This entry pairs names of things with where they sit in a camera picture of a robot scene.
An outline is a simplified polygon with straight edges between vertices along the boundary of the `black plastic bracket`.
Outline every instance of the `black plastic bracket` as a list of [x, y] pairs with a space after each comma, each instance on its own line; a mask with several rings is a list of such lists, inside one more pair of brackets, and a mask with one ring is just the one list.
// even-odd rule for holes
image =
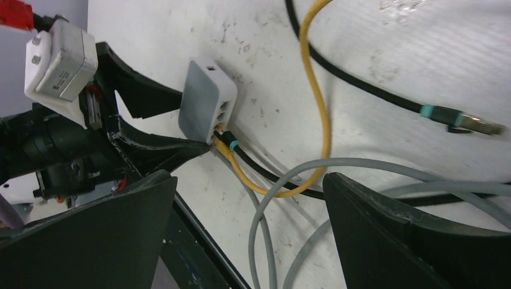
[[348, 288], [508, 288], [511, 234], [452, 222], [339, 173], [323, 180]]
[[[181, 92], [170, 89], [133, 70], [106, 42], [96, 44], [98, 71], [95, 81], [102, 90], [117, 90], [134, 118], [147, 118], [181, 107]], [[116, 110], [114, 100], [107, 100]]]
[[119, 115], [107, 119], [107, 135], [127, 165], [128, 177], [133, 179], [161, 169], [173, 172], [186, 161], [209, 151], [206, 143], [139, 131]]

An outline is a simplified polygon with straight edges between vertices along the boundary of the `red wire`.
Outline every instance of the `red wire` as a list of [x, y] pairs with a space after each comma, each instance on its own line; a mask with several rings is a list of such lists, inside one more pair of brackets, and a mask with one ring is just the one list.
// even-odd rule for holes
[[126, 187], [126, 183], [128, 182], [128, 177], [124, 176], [124, 181], [122, 181], [122, 184], [117, 188], [117, 191], [122, 190], [124, 187]]

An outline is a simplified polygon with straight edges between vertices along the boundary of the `black plastic part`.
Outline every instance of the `black plastic part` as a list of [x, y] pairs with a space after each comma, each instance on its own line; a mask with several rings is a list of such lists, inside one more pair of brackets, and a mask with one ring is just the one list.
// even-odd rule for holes
[[165, 240], [160, 257], [180, 289], [250, 288], [177, 193]]
[[9, 178], [76, 160], [95, 151], [88, 141], [88, 131], [63, 116], [45, 112], [45, 108], [36, 108], [7, 121], [15, 135], [7, 144], [8, 153], [2, 156]]
[[63, 19], [67, 22], [69, 22], [66, 18], [60, 15], [55, 15], [54, 17], [49, 16], [40, 16], [34, 13], [34, 29], [37, 30], [37, 32], [46, 31], [48, 32], [55, 21], [57, 19]]
[[147, 134], [120, 116], [107, 119], [107, 135], [128, 169], [128, 177], [140, 178], [156, 170], [173, 172], [186, 161], [209, 151], [206, 143]]
[[[287, 15], [289, 16], [289, 22], [291, 23], [291, 27], [293, 28], [293, 32], [296, 37], [299, 37], [300, 32], [300, 24], [298, 23], [298, 18], [296, 16], [295, 4], [293, 0], [285, 0]], [[357, 78], [349, 74], [348, 72], [338, 68], [337, 66], [330, 63], [326, 60], [312, 45], [309, 45], [310, 56], [324, 69], [328, 72], [332, 73], [336, 77], [346, 81], [347, 83], [362, 89], [365, 92], [368, 92], [378, 98], [383, 99], [384, 101], [388, 101], [391, 104], [397, 105], [406, 110], [412, 111], [414, 113], [420, 113], [422, 105], [411, 101], [406, 98], [402, 98], [394, 93], [383, 90], [379, 87], [376, 87], [370, 83], [365, 82], [364, 80]]]
[[434, 106], [429, 119], [444, 125], [454, 126], [460, 113], [461, 111], [452, 108]]
[[348, 288], [511, 284], [511, 234], [427, 214], [339, 173], [323, 188]]
[[107, 162], [101, 154], [80, 158], [69, 163], [56, 164], [38, 174], [39, 189], [34, 197], [65, 199], [89, 193], [96, 185], [120, 178], [122, 174]]
[[97, 43], [96, 50], [99, 61], [96, 81], [100, 82], [102, 90], [107, 87], [112, 92], [117, 90], [131, 116], [144, 119], [181, 107], [181, 92], [139, 74], [124, 63], [106, 42]]
[[0, 288], [151, 288], [176, 184], [159, 171], [24, 229], [0, 229]]

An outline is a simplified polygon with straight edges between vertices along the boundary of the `gray cable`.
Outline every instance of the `gray cable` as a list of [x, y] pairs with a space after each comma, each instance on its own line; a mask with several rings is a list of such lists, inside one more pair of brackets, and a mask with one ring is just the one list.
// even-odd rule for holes
[[[441, 179], [438, 176], [434, 176], [429, 173], [422, 172], [420, 170], [412, 169], [406, 166], [401, 166], [399, 164], [393, 164], [388, 163], [385, 161], [377, 161], [377, 160], [368, 160], [368, 159], [361, 159], [361, 158], [330, 158], [326, 160], [314, 160], [314, 161], [308, 161], [304, 164], [301, 164], [299, 166], [296, 166], [289, 172], [287, 172], [282, 178], [280, 178], [273, 187], [268, 191], [268, 194], [263, 198], [261, 201], [261, 205], [257, 208], [254, 218], [252, 220], [252, 224], [250, 226], [250, 232], [248, 235], [248, 259], [251, 267], [255, 267], [256, 265], [256, 256], [255, 256], [255, 243], [256, 243], [256, 233], [257, 233], [257, 225], [259, 220], [262, 218], [262, 215], [270, 203], [270, 201], [273, 199], [275, 194], [279, 191], [279, 189], [287, 183], [289, 180], [291, 180], [295, 175], [304, 172], [306, 170], [315, 169], [317, 167], [331, 167], [331, 166], [354, 166], [354, 167], [368, 167], [372, 169], [378, 169], [378, 170], [386, 170], [388, 172], [393, 173], [399, 173], [404, 176], [409, 176], [415, 179], [419, 179], [421, 181], [434, 181]], [[475, 190], [480, 192], [486, 192], [487, 190]]]
[[381, 193], [389, 197], [398, 197], [404, 194], [421, 193], [425, 191], [476, 191], [478, 193], [499, 194], [511, 197], [511, 185], [499, 182], [474, 182], [474, 181], [432, 181], [423, 184], [404, 185], [398, 188], [390, 188]]
[[[236, 175], [231, 163], [217, 150], [214, 149], [213, 153], [231, 170], [231, 172]], [[259, 200], [257, 199], [256, 193], [252, 191], [249, 187], [247, 187], [241, 180], [241, 184], [243, 188], [248, 193], [248, 196], [252, 200], [254, 207], [257, 209], [259, 207]], [[268, 259], [268, 275], [271, 289], [277, 289], [277, 268], [275, 267], [275, 255], [273, 251], [273, 244], [270, 236], [270, 229], [268, 226], [268, 222], [266, 221], [266, 217], [263, 215], [261, 218], [261, 230], [263, 231], [263, 238], [265, 239], [265, 247], [266, 247], [266, 257]], [[252, 276], [252, 281], [254, 282], [254, 287], [256, 289], [260, 289], [261, 285], [259, 283], [259, 277], [257, 276], [257, 269], [250, 267], [250, 274]]]
[[[462, 193], [459, 190], [456, 190], [455, 188], [448, 188], [448, 187], [446, 187], [445, 183], [446, 183], [446, 181], [432, 181], [432, 182], [425, 182], [422, 184], [405, 185], [402, 187], [391, 188], [391, 189], [382, 191], [380, 193], [384, 194], [386, 196], [398, 197], [403, 194], [409, 194], [409, 193], [449, 190], [449, 192], [451, 194], [467, 201], [474, 207], [480, 209], [481, 211], [485, 212], [487, 215], [491, 216], [492, 218], [494, 218], [495, 220], [500, 222], [506, 228], [511, 229], [511, 218], [509, 217], [509, 213], [507, 211], [503, 210], [501, 207], [499, 207], [496, 203], [492, 202], [491, 200], [482, 199], [474, 194]], [[456, 183], [457, 182], [454, 182], [454, 181], [447, 181], [447, 185], [456, 185]]]
[[291, 267], [287, 271], [286, 278], [284, 279], [283, 289], [291, 289], [293, 282], [296, 279], [298, 270], [302, 266], [303, 262], [309, 255], [310, 251], [316, 247], [316, 244], [321, 240], [321, 237], [330, 229], [330, 220], [326, 220], [318, 229], [307, 239], [303, 247], [298, 252], [298, 255], [293, 260]]

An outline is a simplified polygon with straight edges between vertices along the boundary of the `purple cable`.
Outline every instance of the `purple cable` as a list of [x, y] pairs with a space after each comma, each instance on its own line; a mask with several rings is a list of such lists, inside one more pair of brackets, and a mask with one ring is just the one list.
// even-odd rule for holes
[[23, 227], [24, 223], [21, 217], [14, 210], [13, 206], [0, 194], [0, 219], [9, 228], [17, 229]]

